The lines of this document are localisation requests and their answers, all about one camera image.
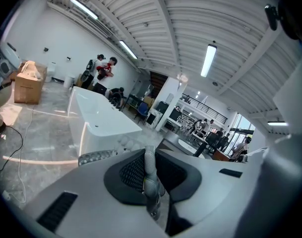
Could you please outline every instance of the black cable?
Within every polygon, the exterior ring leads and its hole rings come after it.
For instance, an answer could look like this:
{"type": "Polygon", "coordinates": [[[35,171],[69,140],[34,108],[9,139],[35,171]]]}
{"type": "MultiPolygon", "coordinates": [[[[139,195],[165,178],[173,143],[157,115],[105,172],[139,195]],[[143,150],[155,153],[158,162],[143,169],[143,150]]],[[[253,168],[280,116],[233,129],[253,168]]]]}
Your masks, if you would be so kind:
{"type": "Polygon", "coordinates": [[[21,144],[20,148],[18,148],[17,150],[15,150],[15,151],[10,155],[10,157],[6,160],[6,162],[4,163],[2,169],[0,169],[0,172],[3,171],[4,167],[6,166],[7,162],[11,159],[11,157],[13,156],[13,154],[16,153],[17,151],[19,151],[19,150],[23,147],[23,137],[22,137],[21,133],[20,133],[18,130],[16,130],[16,129],[14,129],[14,130],[21,136],[22,144],[21,144]]]}

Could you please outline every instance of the trash bin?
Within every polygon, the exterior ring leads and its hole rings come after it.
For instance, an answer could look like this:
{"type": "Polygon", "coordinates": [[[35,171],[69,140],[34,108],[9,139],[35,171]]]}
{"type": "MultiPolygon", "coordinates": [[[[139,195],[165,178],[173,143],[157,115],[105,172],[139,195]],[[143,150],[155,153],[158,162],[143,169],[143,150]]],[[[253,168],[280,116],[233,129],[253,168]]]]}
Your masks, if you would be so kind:
{"type": "Polygon", "coordinates": [[[75,79],[75,77],[72,76],[72,75],[66,76],[66,77],[65,77],[65,82],[63,83],[63,86],[64,86],[65,88],[71,87],[71,85],[72,85],[74,79],[75,79]]]}

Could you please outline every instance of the fluorescent light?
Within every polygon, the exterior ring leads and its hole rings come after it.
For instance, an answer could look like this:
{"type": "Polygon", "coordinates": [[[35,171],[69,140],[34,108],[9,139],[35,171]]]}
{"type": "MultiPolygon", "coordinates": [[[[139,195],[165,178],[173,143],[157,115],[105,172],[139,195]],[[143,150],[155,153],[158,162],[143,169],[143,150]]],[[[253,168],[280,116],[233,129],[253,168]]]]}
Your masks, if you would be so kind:
{"type": "Polygon", "coordinates": [[[202,67],[200,76],[202,76],[202,77],[207,76],[208,71],[209,71],[210,66],[211,66],[211,63],[212,63],[212,60],[214,59],[216,51],[217,51],[216,46],[208,45],[204,65],[202,67]]]}
{"type": "Polygon", "coordinates": [[[268,121],[270,126],[288,126],[287,122],[284,121],[268,121]]]}
{"type": "Polygon", "coordinates": [[[124,48],[130,53],[130,55],[134,58],[137,59],[136,55],[132,52],[132,50],[125,44],[124,41],[120,41],[120,43],[122,44],[122,46],[124,46],[124,48]]]}
{"type": "Polygon", "coordinates": [[[87,6],[85,6],[83,3],[81,3],[78,0],[70,0],[74,5],[78,6],[80,9],[82,9],[85,13],[87,13],[89,16],[93,17],[94,19],[98,19],[98,16],[87,6]]]}

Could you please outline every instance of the backpack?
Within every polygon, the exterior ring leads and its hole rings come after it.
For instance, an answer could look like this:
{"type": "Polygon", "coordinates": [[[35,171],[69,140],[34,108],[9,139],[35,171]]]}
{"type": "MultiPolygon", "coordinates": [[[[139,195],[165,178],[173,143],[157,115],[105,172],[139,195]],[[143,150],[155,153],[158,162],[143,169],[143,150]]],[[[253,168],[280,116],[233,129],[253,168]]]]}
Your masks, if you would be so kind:
{"type": "Polygon", "coordinates": [[[94,70],[94,66],[95,66],[95,62],[93,60],[90,60],[87,64],[86,70],[81,75],[80,78],[81,82],[85,82],[88,79],[90,72],[94,70]]]}

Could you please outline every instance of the black cap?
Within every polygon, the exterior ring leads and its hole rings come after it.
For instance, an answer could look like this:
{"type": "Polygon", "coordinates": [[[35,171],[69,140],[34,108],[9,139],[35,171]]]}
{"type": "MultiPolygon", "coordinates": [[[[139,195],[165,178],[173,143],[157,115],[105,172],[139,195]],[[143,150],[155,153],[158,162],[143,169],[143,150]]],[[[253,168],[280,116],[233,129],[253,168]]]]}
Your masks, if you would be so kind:
{"type": "Polygon", "coordinates": [[[103,54],[98,55],[98,59],[99,59],[99,58],[102,58],[103,60],[106,59],[105,56],[104,56],[103,54]]]}

